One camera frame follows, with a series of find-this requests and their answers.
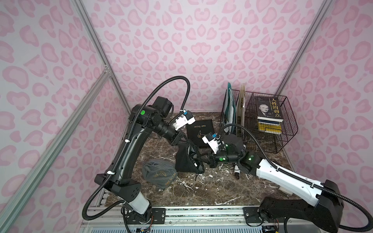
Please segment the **plain black pouch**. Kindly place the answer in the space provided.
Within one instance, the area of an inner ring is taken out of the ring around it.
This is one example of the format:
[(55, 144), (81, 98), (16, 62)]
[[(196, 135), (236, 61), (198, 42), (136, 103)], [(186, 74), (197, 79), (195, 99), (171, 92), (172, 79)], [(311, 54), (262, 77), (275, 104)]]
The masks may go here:
[(177, 172), (203, 174), (205, 167), (200, 161), (199, 149), (191, 142), (179, 143), (175, 156), (175, 170)]

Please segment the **grey hair dryer pouch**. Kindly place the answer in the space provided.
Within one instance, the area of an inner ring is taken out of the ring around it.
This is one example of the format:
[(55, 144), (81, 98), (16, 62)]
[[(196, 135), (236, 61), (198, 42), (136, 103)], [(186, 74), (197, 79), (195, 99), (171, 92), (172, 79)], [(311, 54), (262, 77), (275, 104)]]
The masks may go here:
[(175, 164), (162, 159), (152, 159), (144, 163), (142, 175), (145, 181), (165, 190), (177, 178)]

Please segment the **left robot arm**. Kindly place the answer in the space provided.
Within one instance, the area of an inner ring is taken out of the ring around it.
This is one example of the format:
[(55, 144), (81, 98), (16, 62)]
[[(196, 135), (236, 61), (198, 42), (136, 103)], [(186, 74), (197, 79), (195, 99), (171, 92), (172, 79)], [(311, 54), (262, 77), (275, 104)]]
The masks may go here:
[[(177, 80), (185, 81), (187, 89), (179, 114), (170, 122), (167, 122), (165, 118), (168, 116), (173, 104), (168, 99), (160, 96), (156, 97), (152, 105), (149, 105), (149, 101), (164, 86)], [(194, 119), (193, 114), (184, 109), (190, 88), (191, 85), (188, 78), (174, 76), (157, 86), (142, 104), (137, 104), (133, 107), (129, 116), (127, 131), (117, 154), (105, 173), (97, 174), (95, 177), (94, 182), (99, 187), (88, 198), (83, 207), (82, 217), (84, 220), (95, 220), (119, 204), (124, 204), (131, 210), (149, 219), (150, 202), (141, 193), (141, 183), (135, 181), (132, 175), (140, 152), (152, 133), (156, 133), (166, 139), (170, 145), (178, 147), (177, 153), (181, 156), (176, 160), (178, 166), (186, 168), (188, 171), (198, 172), (199, 163), (196, 161), (198, 148), (180, 130), (188, 124), (188, 121)], [(120, 197), (120, 200), (111, 204), (103, 211), (90, 216), (88, 208), (94, 198), (103, 189)]]

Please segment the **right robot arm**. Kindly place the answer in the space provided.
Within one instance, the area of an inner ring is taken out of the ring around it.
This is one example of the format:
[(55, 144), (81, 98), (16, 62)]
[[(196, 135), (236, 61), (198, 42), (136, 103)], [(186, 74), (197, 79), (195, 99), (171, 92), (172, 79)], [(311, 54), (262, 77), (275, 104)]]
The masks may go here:
[[(228, 124), (225, 127), (241, 128), (253, 139), (261, 154), (251, 154), (241, 138), (234, 134), (223, 136), (221, 133), (209, 133), (203, 137), (203, 142), (212, 149), (208, 155), (210, 165), (234, 162), (242, 172), (271, 181), (299, 197), (297, 200), (266, 197), (258, 208), (262, 218), (283, 217), (285, 225), (290, 218), (302, 219), (329, 233), (336, 233), (340, 229), (360, 233), (372, 230), (373, 216), (363, 206), (343, 196), (336, 183), (330, 180), (320, 182), (285, 169), (270, 160), (257, 138), (247, 128), (239, 124)], [(367, 217), (366, 226), (349, 227), (341, 224), (345, 203), (354, 206)]]

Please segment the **white hair dryer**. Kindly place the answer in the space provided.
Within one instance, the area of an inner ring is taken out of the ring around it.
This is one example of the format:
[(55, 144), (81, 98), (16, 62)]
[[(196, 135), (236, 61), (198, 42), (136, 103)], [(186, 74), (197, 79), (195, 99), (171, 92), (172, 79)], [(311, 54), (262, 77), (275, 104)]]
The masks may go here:
[(238, 164), (235, 164), (234, 165), (234, 176), (237, 180), (240, 179), (240, 172), (241, 170), (239, 169)]

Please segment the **black pouch gold print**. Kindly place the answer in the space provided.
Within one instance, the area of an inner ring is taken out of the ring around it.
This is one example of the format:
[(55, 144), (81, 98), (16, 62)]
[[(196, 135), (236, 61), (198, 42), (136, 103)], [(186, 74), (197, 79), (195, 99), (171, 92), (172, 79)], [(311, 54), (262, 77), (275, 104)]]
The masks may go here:
[(186, 127), (187, 137), (199, 148), (208, 148), (203, 142), (203, 137), (209, 133), (215, 133), (213, 121), (211, 119), (197, 120)]

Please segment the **yellow striped book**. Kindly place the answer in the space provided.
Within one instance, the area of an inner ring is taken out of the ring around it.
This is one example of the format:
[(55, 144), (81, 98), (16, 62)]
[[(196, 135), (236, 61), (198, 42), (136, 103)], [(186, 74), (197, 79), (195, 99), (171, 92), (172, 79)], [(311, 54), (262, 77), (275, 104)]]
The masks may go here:
[(257, 117), (257, 126), (258, 130), (265, 133), (281, 135), (282, 134), (282, 126), (281, 123), (283, 119), (275, 119), (275, 118), (268, 118), (268, 117)]

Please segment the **book with portrait cover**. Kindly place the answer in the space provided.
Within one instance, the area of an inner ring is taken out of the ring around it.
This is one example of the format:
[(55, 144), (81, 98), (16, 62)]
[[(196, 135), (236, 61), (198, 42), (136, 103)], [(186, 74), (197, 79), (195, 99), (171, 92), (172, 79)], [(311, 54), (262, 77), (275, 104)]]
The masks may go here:
[(256, 97), (255, 99), (257, 118), (260, 120), (269, 120), (282, 122), (283, 115), (278, 98), (275, 97)]

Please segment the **white eraser block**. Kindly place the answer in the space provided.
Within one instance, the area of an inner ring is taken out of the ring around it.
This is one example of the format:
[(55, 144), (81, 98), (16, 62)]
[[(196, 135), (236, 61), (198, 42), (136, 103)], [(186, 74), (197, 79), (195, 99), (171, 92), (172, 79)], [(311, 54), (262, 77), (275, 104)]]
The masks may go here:
[(279, 187), (279, 191), (285, 193), (285, 194), (288, 195), (288, 196), (293, 195), (293, 192), (291, 192), (290, 190), (288, 190), (288, 189), (286, 189), (286, 188), (284, 188), (284, 187), (281, 187), (281, 186)]

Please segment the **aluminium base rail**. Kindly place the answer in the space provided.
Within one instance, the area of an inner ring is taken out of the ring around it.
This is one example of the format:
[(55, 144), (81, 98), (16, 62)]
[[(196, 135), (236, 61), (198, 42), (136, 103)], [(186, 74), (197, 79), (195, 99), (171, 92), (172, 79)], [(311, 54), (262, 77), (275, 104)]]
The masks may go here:
[[(261, 233), (265, 227), (278, 227), (284, 232), (282, 220), (246, 223), (243, 206), (169, 206), (163, 224), (151, 224), (151, 233)], [(115, 207), (92, 221), (84, 220), (80, 233), (125, 233), (121, 208)]]

